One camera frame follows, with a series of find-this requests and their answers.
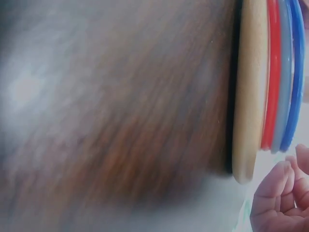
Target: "blurry brown surface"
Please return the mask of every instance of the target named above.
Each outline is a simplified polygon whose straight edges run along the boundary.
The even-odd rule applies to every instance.
[[[130,214],[220,171],[234,7],[4,0],[1,231],[114,231],[119,198]]]

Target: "hand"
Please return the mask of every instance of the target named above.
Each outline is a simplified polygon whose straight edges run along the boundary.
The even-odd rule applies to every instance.
[[[251,211],[254,232],[309,231],[309,148],[279,162],[255,192]]]

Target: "red rim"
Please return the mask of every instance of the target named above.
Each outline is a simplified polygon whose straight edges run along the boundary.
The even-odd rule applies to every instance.
[[[278,108],[281,75],[281,29],[278,0],[267,0],[270,31],[270,71],[267,113],[261,148],[271,148]]]

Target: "wooden surface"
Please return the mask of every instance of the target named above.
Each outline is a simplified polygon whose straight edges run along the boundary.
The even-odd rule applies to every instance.
[[[180,198],[221,170],[234,9],[1,2],[1,231],[103,231],[114,204]]]
[[[233,133],[233,174],[242,184],[253,178],[261,147],[268,86],[268,11],[265,0],[244,0]]]

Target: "blue rim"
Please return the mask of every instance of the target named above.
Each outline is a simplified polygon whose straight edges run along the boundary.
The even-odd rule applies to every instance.
[[[298,0],[291,0],[295,71],[290,113],[281,142],[280,150],[285,152],[291,145],[298,123],[300,105],[304,91],[305,26]]]
[[[290,0],[279,0],[281,21],[281,77],[277,116],[271,153],[280,150],[286,122],[289,115],[290,93],[292,85],[292,17]]]

